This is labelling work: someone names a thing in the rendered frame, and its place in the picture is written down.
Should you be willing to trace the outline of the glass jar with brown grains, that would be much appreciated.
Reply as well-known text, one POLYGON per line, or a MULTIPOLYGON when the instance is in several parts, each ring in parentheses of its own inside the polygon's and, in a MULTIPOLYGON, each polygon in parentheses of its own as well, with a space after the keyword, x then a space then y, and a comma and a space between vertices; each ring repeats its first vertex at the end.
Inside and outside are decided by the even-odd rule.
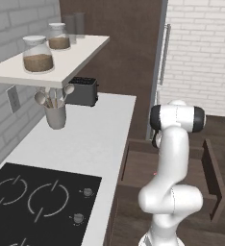
POLYGON ((42 73, 54 68, 53 56, 45 36, 27 36, 23 40, 26 46, 23 52, 23 64, 26 71, 42 73))
POLYGON ((50 23, 49 47, 53 50, 65 50, 70 47, 69 35, 64 23, 50 23))

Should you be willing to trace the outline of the grey wall socket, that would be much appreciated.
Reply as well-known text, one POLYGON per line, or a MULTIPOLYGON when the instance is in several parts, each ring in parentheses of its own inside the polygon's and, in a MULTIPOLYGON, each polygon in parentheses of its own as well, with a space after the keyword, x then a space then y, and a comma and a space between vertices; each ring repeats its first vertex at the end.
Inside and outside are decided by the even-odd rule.
POLYGON ((20 109, 20 102, 19 102, 16 86, 11 86, 7 90, 7 95, 8 95, 11 111, 12 113, 16 113, 20 109))

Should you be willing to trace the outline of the grey tall canister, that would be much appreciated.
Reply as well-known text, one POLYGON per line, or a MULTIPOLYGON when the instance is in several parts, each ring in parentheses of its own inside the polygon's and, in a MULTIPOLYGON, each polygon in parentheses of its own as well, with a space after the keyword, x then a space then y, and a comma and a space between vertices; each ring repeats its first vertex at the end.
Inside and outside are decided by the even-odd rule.
POLYGON ((83 12, 75 12, 76 36, 85 37, 85 14, 83 12))
POLYGON ((64 15, 62 17, 63 22, 65 23, 66 31, 70 37, 70 43, 76 43, 76 25, 75 25, 75 16, 71 15, 64 15))

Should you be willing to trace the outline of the black hob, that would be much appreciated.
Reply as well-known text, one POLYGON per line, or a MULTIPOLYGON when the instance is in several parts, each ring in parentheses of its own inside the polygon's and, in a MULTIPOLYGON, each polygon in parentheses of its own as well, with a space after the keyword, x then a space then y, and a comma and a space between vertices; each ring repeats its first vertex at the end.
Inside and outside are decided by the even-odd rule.
POLYGON ((7 162, 0 169, 0 246, 82 246, 102 179, 7 162), (91 196, 84 189, 91 188, 91 196), (76 213, 84 216, 74 222, 76 213))

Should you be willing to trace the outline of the dark grey toaster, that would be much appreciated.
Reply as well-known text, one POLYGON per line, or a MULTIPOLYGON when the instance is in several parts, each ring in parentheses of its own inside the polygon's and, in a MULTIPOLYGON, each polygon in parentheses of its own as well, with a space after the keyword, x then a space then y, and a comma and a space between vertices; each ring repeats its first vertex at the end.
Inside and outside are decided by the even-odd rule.
POLYGON ((98 84, 95 78, 74 77, 70 83, 74 85, 75 89, 66 97, 66 104, 90 107, 96 104, 98 84))

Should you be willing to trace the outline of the dark brown tall cupboard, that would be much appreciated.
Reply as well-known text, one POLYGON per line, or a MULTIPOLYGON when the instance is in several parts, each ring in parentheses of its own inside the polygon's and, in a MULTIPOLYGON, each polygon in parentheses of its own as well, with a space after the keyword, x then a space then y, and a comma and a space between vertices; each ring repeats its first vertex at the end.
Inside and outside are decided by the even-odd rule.
POLYGON ((85 15, 88 35, 109 43, 80 72, 93 77, 98 90, 137 97, 129 137, 147 131, 155 56, 163 0, 60 0, 61 15, 85 15))

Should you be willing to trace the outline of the white utensil pot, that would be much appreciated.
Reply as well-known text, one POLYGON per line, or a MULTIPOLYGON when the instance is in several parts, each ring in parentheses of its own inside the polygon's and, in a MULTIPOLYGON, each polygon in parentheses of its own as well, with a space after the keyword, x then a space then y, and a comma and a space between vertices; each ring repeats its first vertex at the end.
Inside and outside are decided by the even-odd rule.
POLYGON ((45 108, 46 120, 53 130, 62 129, 66 122, 65 106, 59 108, 45 108))

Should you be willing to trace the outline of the dark brown open drawer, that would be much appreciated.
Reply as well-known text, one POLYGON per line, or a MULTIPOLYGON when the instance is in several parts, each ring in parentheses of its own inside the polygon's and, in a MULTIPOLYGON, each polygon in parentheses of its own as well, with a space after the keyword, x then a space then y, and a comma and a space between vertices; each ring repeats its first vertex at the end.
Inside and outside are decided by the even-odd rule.
MULTIPOLYGON (((119 172, 116 194, 136 201, 138 193, 158 168, 159 150, 147 140, 129 139, 119 172)), ((201 147, 191 146, 184 185, 197 186, 203 194, 202 211, 216 223, 225 208, 225 184, 212 144, 205 139, 201 147)))

